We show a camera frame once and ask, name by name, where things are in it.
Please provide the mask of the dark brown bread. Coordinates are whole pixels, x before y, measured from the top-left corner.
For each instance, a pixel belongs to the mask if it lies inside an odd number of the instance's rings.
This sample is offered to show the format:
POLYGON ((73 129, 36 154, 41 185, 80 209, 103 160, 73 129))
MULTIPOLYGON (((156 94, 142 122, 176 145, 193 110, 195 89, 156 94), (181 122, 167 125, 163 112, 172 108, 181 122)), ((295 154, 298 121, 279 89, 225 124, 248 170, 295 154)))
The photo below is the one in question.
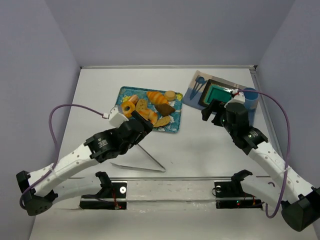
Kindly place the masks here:
POLYGON ((166 117, 172 113, 174 113, 176 110, 172 106, 170 106, 167 103, 157 104, 155 105, 155 109, 163 116, 166 117))

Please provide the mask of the metal tongs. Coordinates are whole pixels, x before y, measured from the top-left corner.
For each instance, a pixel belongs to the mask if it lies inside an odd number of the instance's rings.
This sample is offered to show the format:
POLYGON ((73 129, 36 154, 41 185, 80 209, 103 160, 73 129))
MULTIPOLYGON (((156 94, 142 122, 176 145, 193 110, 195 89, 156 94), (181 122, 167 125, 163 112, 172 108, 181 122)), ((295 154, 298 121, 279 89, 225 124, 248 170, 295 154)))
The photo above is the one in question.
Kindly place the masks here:
POLYGON ((112 160, 110 164, 116 168, 134 171, 155 173, 165 173, 167 171, 166 168, 140 144, 134 147, 134 151, 139 151, 139 154, 128 159, 112 160))

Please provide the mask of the oval bread slice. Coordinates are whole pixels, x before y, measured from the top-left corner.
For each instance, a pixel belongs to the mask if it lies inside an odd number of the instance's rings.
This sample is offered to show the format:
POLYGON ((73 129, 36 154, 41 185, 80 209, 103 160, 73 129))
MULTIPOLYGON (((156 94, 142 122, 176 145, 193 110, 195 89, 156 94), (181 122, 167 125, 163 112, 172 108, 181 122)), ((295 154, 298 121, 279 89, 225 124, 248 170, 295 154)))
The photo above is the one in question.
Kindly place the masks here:
POLYGON ((157 122, 153 125, 154 128, 163 127, 168 125, 171 122, 170 116, 164 116, 157 120, 157 122))

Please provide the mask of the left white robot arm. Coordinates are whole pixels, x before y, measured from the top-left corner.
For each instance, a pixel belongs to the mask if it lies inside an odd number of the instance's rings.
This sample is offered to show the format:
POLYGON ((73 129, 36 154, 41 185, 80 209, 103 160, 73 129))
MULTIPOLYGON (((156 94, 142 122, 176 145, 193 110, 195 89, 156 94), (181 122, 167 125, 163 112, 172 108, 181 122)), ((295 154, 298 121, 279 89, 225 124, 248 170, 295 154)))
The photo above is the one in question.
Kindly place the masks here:
POLYGON ((21 190, 20 206, 29 216, 42 214, 62 200, 85 196, 102 200, 111 196, 116 205, 116 191, 106 172, 99 171, 91 178, 71 179, 77 173, 124 155, 142 141, 153 124, 138 112, 119 126, 89 137, 65 157, 42 169, 16 175, 21 190))

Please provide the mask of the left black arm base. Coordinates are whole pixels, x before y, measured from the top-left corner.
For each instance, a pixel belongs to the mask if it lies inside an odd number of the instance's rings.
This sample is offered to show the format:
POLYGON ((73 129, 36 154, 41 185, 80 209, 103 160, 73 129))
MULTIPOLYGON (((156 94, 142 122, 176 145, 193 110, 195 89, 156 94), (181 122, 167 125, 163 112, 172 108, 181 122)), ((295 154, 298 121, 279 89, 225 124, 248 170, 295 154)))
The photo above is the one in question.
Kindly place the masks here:
POLYGON ((82 195, 79 207, 83 210, 126 210, 126 181, 111 181, 106 172, 97 172, 99 191, 95 194, 82 195))

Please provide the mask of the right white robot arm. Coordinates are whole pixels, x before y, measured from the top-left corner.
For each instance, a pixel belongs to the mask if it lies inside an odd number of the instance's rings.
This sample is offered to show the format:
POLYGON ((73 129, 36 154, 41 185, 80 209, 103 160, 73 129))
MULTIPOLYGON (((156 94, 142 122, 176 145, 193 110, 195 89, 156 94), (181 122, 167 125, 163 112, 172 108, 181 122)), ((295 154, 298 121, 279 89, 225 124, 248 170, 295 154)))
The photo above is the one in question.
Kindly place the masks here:
POLYGON ((304 180, 274 150, 268 138, 250 124, 249 113, 243 103, 213 100, 201 111, 207 121, 212 113, 212 123, 223 127, 233 143, 249 158, 260 165, 281 189, 271 185, 256 187, 250 180, 241 181, 242 189, 259 197, 267 204, 281 204, 284 221, 295 231, 301 232, 320 218, 320 189, 304 180))

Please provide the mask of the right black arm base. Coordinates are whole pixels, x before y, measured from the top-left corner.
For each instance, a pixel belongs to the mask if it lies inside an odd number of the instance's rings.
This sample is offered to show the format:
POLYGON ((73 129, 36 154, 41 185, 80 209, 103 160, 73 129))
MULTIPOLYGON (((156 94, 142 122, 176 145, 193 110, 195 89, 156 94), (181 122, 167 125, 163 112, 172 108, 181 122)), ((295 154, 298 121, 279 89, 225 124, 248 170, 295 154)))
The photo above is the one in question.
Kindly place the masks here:
POLYGON ((263 203, 253 195, 246 193, 242 188, 242 181, 253 173, 241 170, 235 173, 228 181, 216 181, 211 190, 215 197, 217 209, 263 209, 263 203))

